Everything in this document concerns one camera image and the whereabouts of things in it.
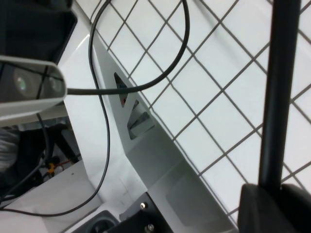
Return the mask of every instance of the black cable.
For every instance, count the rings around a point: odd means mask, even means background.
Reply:
[[[93,195],[90,198],[88,198],[85,202],[83,202],[82,204],[78,205],[77,207],[75,207],[71,210],[68,210],[68,211],[65,211],[62,213],[37,214],[37,213],[30,213],[30,212],[26,212],[26,211],[20,211],[20,210],[14,210],[14,209],[3,209],[3,208],[1,209],[1,211],[14,212],[14,213],[19,213],[19,214],[25,214],[25,215],[30,215],[30,216],[39,216],[39,217],[56,217],[56,216],[63,216],[63,215],[67,215],[69,213],[72,213],[72,212],[80,209],[81,207],[83,207],[87,203],[89,203],[97,195],[97,193],[99,192],[99,190],[103,184],[104,178],[105,178],[106,173],[107,173],[108,165],[109,165],[109,159],[110,159],[110,128],[109,128],[108,115],[107,115],[106,108],[104,106],[103,98],[101,95],[128,94],[128,93],[139,92],[139,91],[145,90],[147,88],[150,88],[150,87],[158,84],[163,79],[165,79],[172,72],[172,70],[177,66],[178,62],[180,61],[181,57],[183,56],[183,54],[187,48],[187,44],[188,44],[188,40],[189,40],[189,34],[190,34],[190,16],[189,16],[189,9],[188,9],[188,5],[187,5],[187,0],[183,0],[184,13],[185,13],[185,25],[186,25],[185,26],[184,40],[183,40],[183,43],[181,45],[181,48],[180,48],[176,58],[174,59],[172,64],[159,77],[155,78],[153,81],[146,83],[144,85],[140,85],[140,86],[136,86],[136,87],[129,87],[129,88],[122,88],[122,89],[100,89],[97,78],[96,78],[94,64],[93,64],[93,56],[92,56],[92,54],[93,54],[93,40],[94,40],[95,31],[96,31],[96,25],[99,21],[99,18],[101,16],[101,14],[103,13],[103,11],[105,10],[105,8],[109,5],[110,2],[111,2],[111,0],[106,0],[105,3],[103,4],[103,6],[99,9],[98,14],[95,17],[94,24],[92,25],[91,32],[90,32],[88,57],[89,57],[90,69],[92,72],[92,76],[93,76],[93,79],[95,82],[96,89],[90,89],[90,90],[88,90],[88,89],[68,89],[68,95],[98,95],[102,109],[103,109],[103,113],[104,113],[104,117],[105,117],[105,121],[106,121],[106,127],[107,127],[107,157],[106,157],[106,164],[105,164],[104,172],[103,172],[102,178],[98,184],[98,187],[96,188]]]
[[[98,23],[98,20],[101,16],[102,12],[105,9],[105,4],[106,3],[109,4],[110,2],[111,2],[111,0],[107,0],[104,3],[104,5],[100,8],[98,14],[96,15],[96,17],[94,19],[94,24],[92,25],[91,33],[90,33],[90,37],[89,37],[89,46],[90,47],[93,46],[93,39],[94,39],[95,30],[96,30],[96,24]],[[135,87],[128,87],[128,88],[119,88],[119,89],[73,89],[73,88],[69,88],[68,89],[68,95],[120,95],[120,94],[129,94],[129,93],[139,92],[139,91],[145,90],[147,88],[150,88],[150,87],[158,84],[163,79],[165,79],[172,72],[172,70],[176,67],[176,65],[180,61],[181,57],[183,56],[183,54],[187,48],[187,44],[188,44],[188,40],[189,40],[189,34],[190,34],[189,9],[188,9],[188,5],[187,5],[187,0],[183,0],[182,2],[183,2],[183,6],[184,6],[185,25],[186,25],[185,26],[184,40],[183,40],[183,43],[180,47],[180,50],[179,50],[176,58],[174,59],[172,64],[159,77],[155,78],[153,81],[151,81],[149,83],[139,85],[139,86],[135,86]],[[93,63],[92,56],[89,57],[89,60],[90,60],[90,64],[92,64]]]
[[[101,2],[102,2],[102,0],[99,0],[98,4],[96,5],[94,11],[93,11],[92,14],[91,14],[91,18],[89,18],[89,23],[90,23],[90,24],[92,23],[92,18],[93,18],[93,16],[94,16],[94,14],[95,14],[97,8],[98,8],[99,5],[101,4]]]
[[[50,144],[49,144],[49,137],[46,128],[44,127],[44,123],[42,121],[42,118],[39,114],[37,114],[38,120],[42,126],[42,131],[45,139],[45,146],[46,146],[46,155],[42,159],[41,163],[39,164],[26,176],[24,177],[21,181],[19,181],[17,184],[15,184],[13,187],[11,187],[9,190],[7,190],[2,196],[0,197],[0,204],[5,200],[5,197],[10,195],[14,190],[18,189],[23,183],[25,183],[29,178],[31,178],[38,170],[41,168],[42,164],[45,163],[46,159],[49,157],[50,153]]]
[[[111,0],[107,0],[103,4],[103,6],[101,7],[100,11],[96,15],[96,17],[98,17],[98,15],[100,16],[102,14],[104,9],[108,6],[108,4],[110,2],[111,2]],[[89,43],[88,56],[89,56],[89,58],[92,57],[92,44],[91,43]],[[90,68],[91,68],[91,71],[92,71],[92,76],[93,76],[93,79],[94,79],[94,82],[95,82],[95,86],[96,86],[96,88],[99,89],[99,85],[98,85],[98,81],[97,81],[97,78],[96,78],[96,73],[95,73],[95,69],[94,69],[94,65],[93,65],[92,59],[89,60],[89,64],[90,64]],[[70,214],[70,213],[80,209],[81,207],[83,207],[86,204],[88,204],[97,195],[97,193],[99,192],[99,190],[102,187],[102,184],[104,182],[104,179],[105,179],[105,176],[106,176],[106,173],[107,173],[107,170],[108,170],[109,159],[110,159],[110,127],[109,127],[108,115],[107,115],[106,108],[104,106],[103,98],[101,96],[99,96],[99,100],[100,100],[101,106],[103,108],[103,113],[104,113],[104,117],[105,117],[105,121],[106,121],[106,128],[107,128],[107,158],[106,158],[106,164],[105,164],[105,167],[104,167],[104,172],[103,172],[102,178],[101,178],[97,188],[95,189],[94,193],[92,194],[92,196],[89,197],[82,204],[80,204],[80,205],[78,205],[78,206],[76,206],[76,207],[74,207],[74,208],[72,208],[70,210],[67,210],[67,211],[64,211],[64,212],[61,212],[61,213],[57,213],[57,214],[37,214],[37,213],[31,213],[31,212],[26,212],[26,211],[21,211],[21,210],[14,210],[14,209],[6,209],[6,208],[5,209],[2,208],[2,209],[0,209],[0,211],[7,211],[7,212],[13,212],[13,213],[30,215],[30,216],[38,216],[38,217],[57,217],[57,216],[63,216],[63,215]]]

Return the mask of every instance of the black metal pole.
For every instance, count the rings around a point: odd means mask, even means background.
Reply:
[[[280,189],[300,0],[274,0],[261,143],[259,186],[272,196]]]

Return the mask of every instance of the triangular cutout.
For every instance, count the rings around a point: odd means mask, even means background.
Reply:
[[[130,138],[133,140],[141,136],[154,125],[155,123],[153,122],[149,113],[147,113],[144,106],[142,106],[142,104],[140,104],[138,101],[135,101],[132,113],[127,123],[127,129]]]
[[[117,73],[114,73],[117,89],[127,88],[127,85],[122,81]],[[128,94],[120,94],[121,106],[124,107]]]

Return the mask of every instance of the screw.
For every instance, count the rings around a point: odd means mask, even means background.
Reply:
[[[148,207],[148,204],[147,203],[145,203],[145,202],[142,202],[141,204],[140,204],[140,208],[143,210],[143,209],[146,209]]]
[[[155,230],[155,227],[153,224],[149,224],[148,226],[145,227],[145,232],[146,233],[151,233],[151,232],[154,232]]]

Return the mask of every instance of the white camera housing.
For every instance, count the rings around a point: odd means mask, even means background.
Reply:
[[[31,80],[30,86],[27,87],[27,82],[20,77],[17,78],[19,82],[16,82],[13,77],[17,73],[15,71],[11,71],[12,77],[8,77],[9,72],[4,72],[6,67],[24,71],[28,81]],[[42,80],[37,79],[33,82],[29,74],[33,74],[33,79],[41,77]],[[29,92],[24,95],[23,92],[26,93],[27,88],[32,89],[33,94],[34,90],[38,89],[37,96],[29,95]],[[0,55],[0,92],[0,121],[3,121],[34,115],[59,104],[67,94],[67,88],[61,71],[52,62]]]

